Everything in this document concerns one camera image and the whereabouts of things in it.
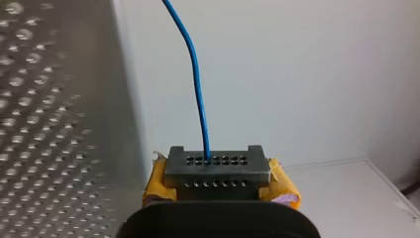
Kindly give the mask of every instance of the white surface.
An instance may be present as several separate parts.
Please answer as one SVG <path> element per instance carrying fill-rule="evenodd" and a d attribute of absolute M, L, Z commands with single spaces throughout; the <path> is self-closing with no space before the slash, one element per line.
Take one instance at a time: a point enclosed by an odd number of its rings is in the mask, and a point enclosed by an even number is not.
<path fill-rule="evenodd" d="M 418 238 L 418 211 L 367 161 L 287 171 L 323 238 Z"/>
<path fill-rule="evenodd" d="M 420 1 L 172 0 L 198 53 L 213 150 L 287 165 L 420 156 Z M 122 0 L 144 150 L 201 150 L 191 65 L 159 0 Z"/>

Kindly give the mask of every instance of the electrical wire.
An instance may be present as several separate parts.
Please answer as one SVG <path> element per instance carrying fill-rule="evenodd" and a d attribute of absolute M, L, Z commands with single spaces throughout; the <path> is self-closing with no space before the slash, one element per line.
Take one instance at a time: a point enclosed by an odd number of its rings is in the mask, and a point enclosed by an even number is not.
<path fill-rule="evenodd" d="M 188 35 L 188 32 L 183 26 L 181 20 L 179 19 L 178 15 L 176 14 L 175 9 L 170 4 L 169 0 L 162 0 L 162 1 L 167 11 L 169 12 L 170 16 L 172 17 L 173 22 L 175 22 L 176 27 L 181 33 L 183 39 L 185 40 L 186 46 L 188 47 L 189 56 L 191 58 L 191 64 L 192 64 L 192 73 L 193 73 L 193 78 L 194 78 L 195 99 L 197 101 L 198 114 L 200 116 L 201 134 L 203 137 L 204 157 L 206 160 L 210 160 L 210 142 L 209 142 L 209 134 L 208 134 L 208 129 L 207 129 L 206 111 L 204 109 L 203 95 L 201 93 L 200 69 L 198 67 L 198 60 L 197 60 L 197 55 L 195 53 L 194 45 L 192 44 L 192 41 Z"/>

